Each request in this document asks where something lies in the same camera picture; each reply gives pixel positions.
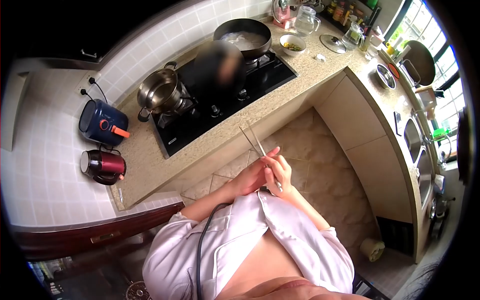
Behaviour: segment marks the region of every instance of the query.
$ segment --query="electrical outlet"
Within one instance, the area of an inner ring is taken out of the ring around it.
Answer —
[[[88,90],[90,90],[90,88],[92,87],[92,84],[88,82],[88,79],[90,79],[90,77],[93,77],[95,78],[95,81],[98,81],[100,79],[100,73],[97,71],[88,71],[87,74],[85,74],[85,76],[82,78],[82,80],[80,80],[74,92],[80,94],[81,89],[85,89],[85,91],[88,92]]]

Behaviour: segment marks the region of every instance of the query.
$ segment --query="white satin shirt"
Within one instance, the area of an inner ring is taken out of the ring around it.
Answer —
[[[190,286],[187,272],[196,299],[196,253],[207,219],[199,223],[177,213],[157,233],[143,266],[152,299],[181,299]],[[335,229],[319,231],[290,203],[266,192],[253,192],[218,210],[210,223],[202,243],[204,299],[214,299],[221,292],[269,228],[303,277],[329,291],[352,292],[353,263]]]

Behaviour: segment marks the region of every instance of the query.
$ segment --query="gas stove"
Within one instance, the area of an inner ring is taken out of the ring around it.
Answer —
[[[183,84],[182,109],[150,118],[155,127],[156,137],[165,158],[209,131],[220,122],[242,108],[260,99],[267,93],[296,78],[298,74],[274,52],[247,64],[245,85],[232,99],[223,99],[219,103],[199,101],[194,94],[193,60],[177,70]]]

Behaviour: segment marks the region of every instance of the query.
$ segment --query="glass jug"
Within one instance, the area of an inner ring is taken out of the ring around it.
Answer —
[[[317,12],[308,6],[300,6],[297,20],[295,21],[295,29],[299,36],[308,36],[313,31],[317,31],[320,26],[320,19],[315,17]]]
[[[342,42],[345,44],[347,49],[353,50],[357,46],[360,46],[361,48],[364,41],[365,37],[363,36],[363,29],[357,23],[352,22],[350,29],[343,36]]]

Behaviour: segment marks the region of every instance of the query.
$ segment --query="sink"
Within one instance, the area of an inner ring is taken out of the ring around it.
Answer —
[[[428,192],[430,190],[430,186],[432,185],[432,176],[433,176],[433,169],[432,163],[430,161],[430,157],[428,156],[425,150],[422,150],[420,154],[419,161],[417,163],[417,168],[420,172],[419,180],[419,187],[420,187],[420,201],[421,204],[425,202],[427,198]]]
[[[408,150],[410,151],[412,161],[416,162],[420,154],[421,138],[420,132],[412,119],[408,119],[405,125],[403,138],[405,139],[405,142],[407,142]]]

